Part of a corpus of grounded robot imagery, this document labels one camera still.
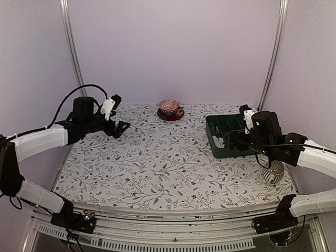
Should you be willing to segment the green divided organizer tray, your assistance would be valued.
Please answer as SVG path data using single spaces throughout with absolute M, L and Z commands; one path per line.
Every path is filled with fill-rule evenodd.
M 245 133 L 245 121 L 241 114 L 222 114 L 222 115 L 208 115 L 206 118 L 206 134 L 211 147 L 213 157 L 217 159 L 237 158 L 241 156 L 254 155 L 255 152 L 249 148 L 244 151 L 230 151 L 228 148 L 228 133 L 230 131 L 237 131 Z M 223 128 L 223 133 L 215 133 L 214 128 L 220 125 Z M 212 136 L 223 137 L 226 147 L 223 149 L 217 148 L 214 144 Z

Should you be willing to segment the white black-trimmed underwear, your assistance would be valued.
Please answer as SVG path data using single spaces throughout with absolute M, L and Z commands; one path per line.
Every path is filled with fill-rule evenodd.
M 226 147 L 225 140 L 223 137 L 212 136 L 214 144 L 217 148 L 223 149 Z

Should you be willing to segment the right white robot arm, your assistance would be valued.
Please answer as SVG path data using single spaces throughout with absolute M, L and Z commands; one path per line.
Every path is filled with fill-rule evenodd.
M 256 111 L 248 105 L 239 108 L 245 121 L 243 130 L 229 133 L 229 149 L 253 150 L 265 155 L 268 163 L 283 162 L 335 177 L 335 151 L 298 133 L 283 134 L 275 112 Z M 279 203 L 271 224 L 284 228 L 292 217 L 335 211 L 335 189 L 308 195 L 288 195 Z

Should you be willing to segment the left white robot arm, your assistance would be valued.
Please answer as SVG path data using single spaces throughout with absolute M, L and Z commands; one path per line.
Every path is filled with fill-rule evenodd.
M 122 98 L 106 96 L 99 105 L 93 97 L 77 97 L 69 116 L 62 121 L 53 119 L 42 128 L 29 130 L 10 137 L 1 136 L 1 193 L 18 202 L 27 202 L 52 214 L 56 224 L 70 229 L 79 219 L 88 221 L 88 214 L 74 213 L 73 203 L 54 192 L 26 180 L 19 171 L 19 163 L 39 153 L 83 140 L 87 134 L 104 132 L 115 139 L 130 127 L 127 122 L 115 122 Z

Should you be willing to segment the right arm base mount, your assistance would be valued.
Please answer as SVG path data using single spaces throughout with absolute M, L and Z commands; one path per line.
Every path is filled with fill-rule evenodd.
M 298 218 L 294 217 L 289 209 L 294 197 L 296 197 L 296 194 L 286 195 L 282 198 L 273 214 L 254 218 L 251 226 L 256 233 L 263 234 L 296 226 L 299 223 Z

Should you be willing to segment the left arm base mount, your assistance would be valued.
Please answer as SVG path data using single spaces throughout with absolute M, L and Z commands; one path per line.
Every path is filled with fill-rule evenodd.
M 50 223 L 68 230 L 93 234 L 97 219 L 95 213 L 87 209 L 80 213 L 74 212 L 71 202 L 65 202 L 59 213 L 53 213 Z

